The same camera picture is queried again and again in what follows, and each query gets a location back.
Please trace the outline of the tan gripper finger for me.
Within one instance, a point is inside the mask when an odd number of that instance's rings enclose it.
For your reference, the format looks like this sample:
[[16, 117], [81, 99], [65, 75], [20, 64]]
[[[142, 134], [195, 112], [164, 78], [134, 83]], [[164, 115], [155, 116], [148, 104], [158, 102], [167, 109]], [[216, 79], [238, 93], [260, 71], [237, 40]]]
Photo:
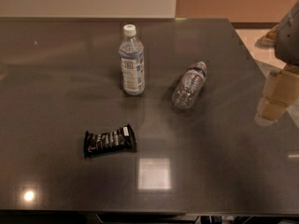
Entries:
[[271, 91], [268, 102], [271, 105], [269, 118], [280, 119], [287, 108], [299, 99], [299, 66], [286, 64], [279, 72], [271, 71]]
[[278, 81], [278, 72], [271, 70], [263, 86], [263, 97], [257, 105], [255, 122], [260, 126], [269, 126], [278, 121], [283, 115], [283, 106], [274, 104], [270, 95], [274, 91]]

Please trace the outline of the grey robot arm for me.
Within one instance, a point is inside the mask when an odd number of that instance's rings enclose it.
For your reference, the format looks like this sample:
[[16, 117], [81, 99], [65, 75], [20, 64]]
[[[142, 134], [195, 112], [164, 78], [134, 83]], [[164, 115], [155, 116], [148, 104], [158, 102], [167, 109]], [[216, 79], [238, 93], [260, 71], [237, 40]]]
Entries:
[[255, 116], [261, 126], [277, 122], [299, 99], [299, 1], [269, 34], [274, 38], [275, 56], [285, 66], [271, 70], [266, 78]]

